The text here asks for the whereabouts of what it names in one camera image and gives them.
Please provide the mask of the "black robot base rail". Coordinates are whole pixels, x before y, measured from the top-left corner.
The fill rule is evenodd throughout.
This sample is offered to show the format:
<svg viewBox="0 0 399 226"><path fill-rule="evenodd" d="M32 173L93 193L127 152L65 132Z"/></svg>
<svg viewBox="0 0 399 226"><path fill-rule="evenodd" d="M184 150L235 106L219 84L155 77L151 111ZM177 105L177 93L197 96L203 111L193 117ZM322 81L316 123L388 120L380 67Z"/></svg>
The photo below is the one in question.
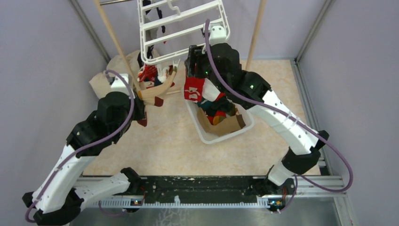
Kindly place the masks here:
<svg viewBox="0 0 399 226"><path fill-rule="evenodd" d="M140 190L101 200L102 206L122 208L268 208L294 198L345 197L339 176L288 179L282 186L266 185L264 176L145 176Z"/></svg>

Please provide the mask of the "white plastic laundry basket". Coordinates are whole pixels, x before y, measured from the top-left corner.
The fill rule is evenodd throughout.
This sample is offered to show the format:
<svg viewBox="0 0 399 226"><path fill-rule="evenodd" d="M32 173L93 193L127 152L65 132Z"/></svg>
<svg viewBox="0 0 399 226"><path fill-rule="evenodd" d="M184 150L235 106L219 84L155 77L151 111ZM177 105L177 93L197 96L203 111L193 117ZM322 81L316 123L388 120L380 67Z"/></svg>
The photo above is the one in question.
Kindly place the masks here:
<svg viewBox="0 0 399 226"><path fill-rule="evenodd" d="M237 110L235 116L228 117L217 125L212 125L205 112L194 102L184 100L184 103L201 141L208 145L245 133L255 125L252 114L239 104L235 104Z"/></svg>

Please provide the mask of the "white plastic sock hanger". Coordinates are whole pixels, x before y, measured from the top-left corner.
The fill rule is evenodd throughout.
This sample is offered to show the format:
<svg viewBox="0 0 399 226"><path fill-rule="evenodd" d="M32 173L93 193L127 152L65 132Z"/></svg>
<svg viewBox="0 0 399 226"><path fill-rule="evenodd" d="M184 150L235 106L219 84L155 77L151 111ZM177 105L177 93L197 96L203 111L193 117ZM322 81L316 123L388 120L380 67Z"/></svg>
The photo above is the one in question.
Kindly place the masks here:
<svg viewBox="0 0 399 226"><path fill-rule="evenodd" d="M145 12L149 9L159 7L163 18L156 19L150 23L144 23ZM141 60L146 65L157 65L162 62L172 61L188 54L190 45L205 45L205 22L210 16L209 24L218 24L225 28L227 41L231 35L228 18L221 0L203 2L196 0L194 7L183 4L181 0L159 0L151 5L142 6L142 0L137 1L140 51ZM166 27L166 34L162 35L158 30L158 38L146 41L145 31L154 27ZM146 56L146 47L154 44L153 59Z"/></svg>

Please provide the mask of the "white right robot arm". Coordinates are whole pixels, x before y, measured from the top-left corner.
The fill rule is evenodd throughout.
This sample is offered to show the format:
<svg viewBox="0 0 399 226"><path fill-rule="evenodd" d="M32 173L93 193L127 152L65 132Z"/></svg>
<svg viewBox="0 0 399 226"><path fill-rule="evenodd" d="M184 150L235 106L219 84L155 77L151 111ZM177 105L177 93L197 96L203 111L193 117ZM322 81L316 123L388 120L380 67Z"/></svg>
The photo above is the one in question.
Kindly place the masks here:
<svg viewBox="0 0 399 226"><path fill-rule="evenodd" d="M277 194L288 178L316 165L329 134L307 127L261 75L244 70L237 50L227 43L212 45L209 51L191 45L184 65L184 98L196 103L211 125L237 115L236 105L240 105L288 143L286 154L267 173L267 192Z"/></svg>

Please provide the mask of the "navy buckle christmas sock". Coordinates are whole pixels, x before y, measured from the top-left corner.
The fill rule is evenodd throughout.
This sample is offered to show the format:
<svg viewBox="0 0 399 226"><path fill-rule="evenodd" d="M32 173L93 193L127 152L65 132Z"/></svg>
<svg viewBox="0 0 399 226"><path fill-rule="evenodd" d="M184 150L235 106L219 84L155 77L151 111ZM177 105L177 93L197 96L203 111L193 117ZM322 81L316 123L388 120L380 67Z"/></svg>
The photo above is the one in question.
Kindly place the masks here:
<svg viewBox="0 0 399 226"><path fill-rule="evenodd" d="M158 68L155 65L144 65L140 68L137 76L138 82L152 82L153 86L159 86L166 82L168 73L173 69L172 65L162 68L161 72L158 72Z"/></svg>

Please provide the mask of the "red plain sock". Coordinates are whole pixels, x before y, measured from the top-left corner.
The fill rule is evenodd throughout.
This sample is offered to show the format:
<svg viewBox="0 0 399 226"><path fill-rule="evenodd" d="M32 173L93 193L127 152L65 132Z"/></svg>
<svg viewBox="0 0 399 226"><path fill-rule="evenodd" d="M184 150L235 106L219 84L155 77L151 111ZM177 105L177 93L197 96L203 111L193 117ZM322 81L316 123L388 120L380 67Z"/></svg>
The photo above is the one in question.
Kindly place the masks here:
<svg viewBox="0 0 399 226"><path fill-rule="evenodd" d="M209 79L186 77L183 88L184 99L193 102L203 98L214 102L225 96Z"/></svg>

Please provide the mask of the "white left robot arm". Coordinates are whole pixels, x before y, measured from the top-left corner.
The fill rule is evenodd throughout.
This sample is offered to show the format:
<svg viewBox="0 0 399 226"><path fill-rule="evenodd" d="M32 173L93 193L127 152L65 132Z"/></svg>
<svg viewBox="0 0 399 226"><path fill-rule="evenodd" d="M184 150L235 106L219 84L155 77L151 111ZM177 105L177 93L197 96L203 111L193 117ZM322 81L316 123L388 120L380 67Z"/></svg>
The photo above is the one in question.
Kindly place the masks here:
<svg viewBox="0 0 399 226"><path fill-rule="evenodd" d="M75 184L102 150L120 140L132 121L144 119L144 112L145 106L134 91L112 91L99 99L97 109L67 137L59 160L43 184L23 195L25 220L39 226L63 226L97 201L141 192L141 178L130 167L92 186L78 188Z"/></svg>

